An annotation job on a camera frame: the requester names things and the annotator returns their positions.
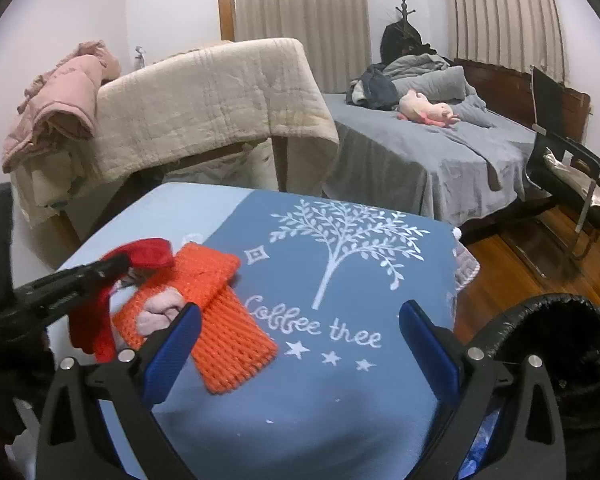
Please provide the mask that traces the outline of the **blue plastic bag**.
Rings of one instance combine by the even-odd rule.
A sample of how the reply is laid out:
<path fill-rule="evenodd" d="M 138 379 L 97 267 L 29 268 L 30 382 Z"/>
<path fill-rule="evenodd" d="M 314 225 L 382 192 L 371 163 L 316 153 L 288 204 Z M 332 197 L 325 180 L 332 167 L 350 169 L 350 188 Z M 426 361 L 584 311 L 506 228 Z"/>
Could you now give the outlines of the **blue plastic bag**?
<path fill-rule="evenodd" d="M 470 449 L 465 456 L 457 478 L 466 479 L 475 474 L 481 467 L 486 451 L 491 443 L 494 430 L 498 420 L 500 419 L 501 410 L 497 408 L 487 414 L 483 419 L 474 440 L 471 443 Z"/>

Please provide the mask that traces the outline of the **orange knitted cloth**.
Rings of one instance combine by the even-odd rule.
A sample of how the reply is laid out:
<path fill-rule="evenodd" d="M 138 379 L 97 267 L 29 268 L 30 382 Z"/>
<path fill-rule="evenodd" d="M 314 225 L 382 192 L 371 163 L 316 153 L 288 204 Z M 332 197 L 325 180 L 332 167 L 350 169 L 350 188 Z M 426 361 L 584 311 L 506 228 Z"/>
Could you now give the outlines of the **orange knitted cloth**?
<path fill-rule="evenodd" d="M 196 304 L 202 315 L 192 349 L 196 369 L 209 392 L 228 393 L 271 364 L 278 351 L 230 287 L 239 266 L 234 255 L 188 243 L 176 253 L 174 266 L 148 278 L 114 315 L 114 327 L 137 350 L 184 304 Z"/>

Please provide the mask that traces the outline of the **black trash bin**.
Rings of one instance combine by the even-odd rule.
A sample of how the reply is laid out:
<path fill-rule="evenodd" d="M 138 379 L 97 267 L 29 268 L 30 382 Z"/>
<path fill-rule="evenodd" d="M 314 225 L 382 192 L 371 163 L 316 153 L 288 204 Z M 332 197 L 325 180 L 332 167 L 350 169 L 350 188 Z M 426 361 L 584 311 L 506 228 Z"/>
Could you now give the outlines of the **black trash bin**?
<path fill-rule="evenodd" d="M 492 318 L 471 342 L 500 361 L 542 359 L 562 420 L 567 477 L 600 479 L 600 307 L 582 296 L 535 296 Z"/>

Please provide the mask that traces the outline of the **pink jacket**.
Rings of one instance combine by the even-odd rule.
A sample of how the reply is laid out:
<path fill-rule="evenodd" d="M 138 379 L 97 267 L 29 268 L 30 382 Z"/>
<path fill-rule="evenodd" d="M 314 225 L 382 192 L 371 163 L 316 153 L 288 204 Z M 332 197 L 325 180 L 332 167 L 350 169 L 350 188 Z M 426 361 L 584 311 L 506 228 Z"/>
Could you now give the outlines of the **pink jacket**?
<path fill-rule="evenodd" d="M 81 42 L 52 70 L 36 76 L 3 144 L 4 173 L 68 140 L 90 140 L 99 89 L 120 76 L 119 61 L 102 40 Z"/>

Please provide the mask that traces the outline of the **blue tree-print table cloth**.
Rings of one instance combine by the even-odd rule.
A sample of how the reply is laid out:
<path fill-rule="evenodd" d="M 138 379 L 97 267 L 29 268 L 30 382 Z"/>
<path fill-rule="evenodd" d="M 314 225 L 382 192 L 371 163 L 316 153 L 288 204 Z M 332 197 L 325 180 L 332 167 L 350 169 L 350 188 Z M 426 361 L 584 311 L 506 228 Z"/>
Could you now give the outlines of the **blue tree-print table cloth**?
<path fill-rule="evenodd" d="M 233 287 L 277 356 L 225 394 L 183 368 L 155 416 L 201 479 L 402 479 L 437 401 L 399 328 L 415 300 L 455 321 L 458 254 L 445 223 L 319 198 L 165 184 L 69 259 L 162 237 L 238 257 Z"/>

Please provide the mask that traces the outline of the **black office chair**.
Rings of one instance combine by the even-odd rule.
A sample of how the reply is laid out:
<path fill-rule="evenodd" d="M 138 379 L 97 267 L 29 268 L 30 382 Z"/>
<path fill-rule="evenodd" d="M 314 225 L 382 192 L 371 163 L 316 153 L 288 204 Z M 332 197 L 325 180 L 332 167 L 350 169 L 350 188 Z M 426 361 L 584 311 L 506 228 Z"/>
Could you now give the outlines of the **black office chair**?
<path fill-rule="evenodd" d="M 600 156 L 567 136 L 564 87 L 536 66 L 531 95 L 535 139 L 524 175 L 546 197 L 502 237 L 539 280 L 564 280 L 600 237 Z"/>

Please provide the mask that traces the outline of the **grey bed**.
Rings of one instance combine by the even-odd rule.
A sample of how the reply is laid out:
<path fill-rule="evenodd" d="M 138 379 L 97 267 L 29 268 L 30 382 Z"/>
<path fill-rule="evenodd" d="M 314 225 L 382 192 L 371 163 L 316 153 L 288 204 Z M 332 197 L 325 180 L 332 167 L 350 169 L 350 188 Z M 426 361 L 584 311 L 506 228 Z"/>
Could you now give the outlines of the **grey bed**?
<path fill-rule="evenodd" d="M 407 78 L 451 66 L 457 65 L 436 54 L 404 55 L 384 74 L 405 96 Z M 348 104 L 345 94 L 325 94 L 340 142 L 325 194 L 456 226 L 517 202 L 544 200 L 524 175 L 534 132 L 489 110 L 471 88 L 475 93 L 463 101 L 438 102 L 460 118 L 449 128 L 402 120 L 398 108 L 369 110 Z"/>

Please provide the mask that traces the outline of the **beige quilt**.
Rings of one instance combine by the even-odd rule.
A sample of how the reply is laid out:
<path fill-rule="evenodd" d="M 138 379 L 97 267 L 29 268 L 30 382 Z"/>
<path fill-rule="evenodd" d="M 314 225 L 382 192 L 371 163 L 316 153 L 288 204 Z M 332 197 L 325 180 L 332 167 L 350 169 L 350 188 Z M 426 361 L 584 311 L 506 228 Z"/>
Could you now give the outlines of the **beige quilt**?
<path fill-rule="evenodd" d="M 234 144 L 282 139 L 286 188 L 317 195 L 338 134 L 302 43 L 268 38 L 171 56 L 100 87 L 90 140 L 24 161 L 9 177 L 31 224 L 137 171 Z"/>

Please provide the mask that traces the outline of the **wooden headboard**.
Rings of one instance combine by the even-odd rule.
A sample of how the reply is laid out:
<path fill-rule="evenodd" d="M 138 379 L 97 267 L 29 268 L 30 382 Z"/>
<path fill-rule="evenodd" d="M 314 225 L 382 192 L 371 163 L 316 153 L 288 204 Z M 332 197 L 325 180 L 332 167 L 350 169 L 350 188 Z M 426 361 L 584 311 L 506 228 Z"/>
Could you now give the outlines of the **wooden headboard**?
<path fill-rule="evenodd" d="M 452 64 L 464 68 L 467 81 L 477 90 L 489 110 L 526 127 L 532 126 L 534 111 L 529 74 L 460 58 L 456 58 Z M 563 84 L 560 88 L 566 135 L 582 142 L 590 114 L 591 98 L 588 94 L 567 88 Z"/>

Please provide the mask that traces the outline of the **pink plush toy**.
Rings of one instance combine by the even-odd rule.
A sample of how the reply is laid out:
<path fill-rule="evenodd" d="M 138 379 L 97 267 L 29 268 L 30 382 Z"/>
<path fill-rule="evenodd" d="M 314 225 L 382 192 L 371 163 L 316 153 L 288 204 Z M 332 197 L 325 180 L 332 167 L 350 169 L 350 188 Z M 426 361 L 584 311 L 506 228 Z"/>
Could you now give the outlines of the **pink plush toy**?
<path fill-rule="evenodd" d="M 398 104 L 398 117 L 426 126 L 449 128 L 460 121 L 449 104 L 432 104 L 426 96 L 413 89 L 407 91 Z"/>

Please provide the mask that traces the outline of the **dark teal clothing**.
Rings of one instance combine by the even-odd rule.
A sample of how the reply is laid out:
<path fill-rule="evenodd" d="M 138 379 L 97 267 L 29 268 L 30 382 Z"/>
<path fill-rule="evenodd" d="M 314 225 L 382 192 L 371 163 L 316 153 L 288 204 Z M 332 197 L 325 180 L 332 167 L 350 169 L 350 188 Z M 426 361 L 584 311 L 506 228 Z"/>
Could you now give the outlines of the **dark teal clothing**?
<path fill-rule="evenodd" d="M 384 64 L 372 64 L 350 81 L 346 102 L 369 110 L 395 110 L 399 103 L 396 85 L 384 74 Z"/>

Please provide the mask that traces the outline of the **left beige curtain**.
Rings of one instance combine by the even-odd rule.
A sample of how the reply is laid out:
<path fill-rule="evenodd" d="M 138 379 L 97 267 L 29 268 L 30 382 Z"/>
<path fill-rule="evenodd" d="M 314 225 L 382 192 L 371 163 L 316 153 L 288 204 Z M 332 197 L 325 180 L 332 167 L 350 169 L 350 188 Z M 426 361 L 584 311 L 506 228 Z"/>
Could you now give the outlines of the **left beige curtain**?
<path fill-rule="evenodd" d="M 235 0 L 236 38 L 294 38 L 326 93 L 342 93 L 370 65 L 367 0 Z"/>

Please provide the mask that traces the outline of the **beige curtain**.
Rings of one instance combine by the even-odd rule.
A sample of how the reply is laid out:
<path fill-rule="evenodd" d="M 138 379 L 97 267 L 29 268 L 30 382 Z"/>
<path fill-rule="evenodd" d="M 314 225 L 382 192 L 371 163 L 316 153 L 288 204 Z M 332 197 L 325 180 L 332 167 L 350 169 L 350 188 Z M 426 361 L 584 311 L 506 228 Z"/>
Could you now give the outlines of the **beige curtain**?
<path fill-rule="evenodd" d="M 342 93 L 370 65 L 367 0 L 235 0 L 236 38 L 294 38 L 326 93 Z"/>
<path fill-rule="evenodd" d="M 568 79 L 556 0 L 449 0 L 453 58 Z"/>

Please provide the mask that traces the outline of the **black coat rack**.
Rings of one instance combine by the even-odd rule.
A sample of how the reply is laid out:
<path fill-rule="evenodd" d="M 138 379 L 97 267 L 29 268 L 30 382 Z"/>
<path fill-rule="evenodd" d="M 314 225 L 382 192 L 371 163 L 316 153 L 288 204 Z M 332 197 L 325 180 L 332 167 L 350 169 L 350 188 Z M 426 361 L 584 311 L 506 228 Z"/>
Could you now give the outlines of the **black coat rack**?
<path fill-rule="evenodd" d="M 436 54 L 430 44 L 422 42 L 419 31 L 408 21 L 416 10 L 410 10 L 406 0 L 396 7 L 400 18 L 389 24 L 382 34 L 380 42 L 380 62 L 389 65 L 404 55 Z"/>

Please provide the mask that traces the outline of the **right beige curtain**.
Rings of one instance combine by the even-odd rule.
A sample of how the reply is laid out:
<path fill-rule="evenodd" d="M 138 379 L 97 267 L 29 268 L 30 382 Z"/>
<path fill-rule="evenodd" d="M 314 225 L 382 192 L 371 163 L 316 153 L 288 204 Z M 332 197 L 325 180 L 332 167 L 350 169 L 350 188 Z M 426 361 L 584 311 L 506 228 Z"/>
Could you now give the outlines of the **right beige curtain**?
<path fill-rule="evenodd" d="M 556 0 L 449 0 L 453 58 L 568 79 Z"/>

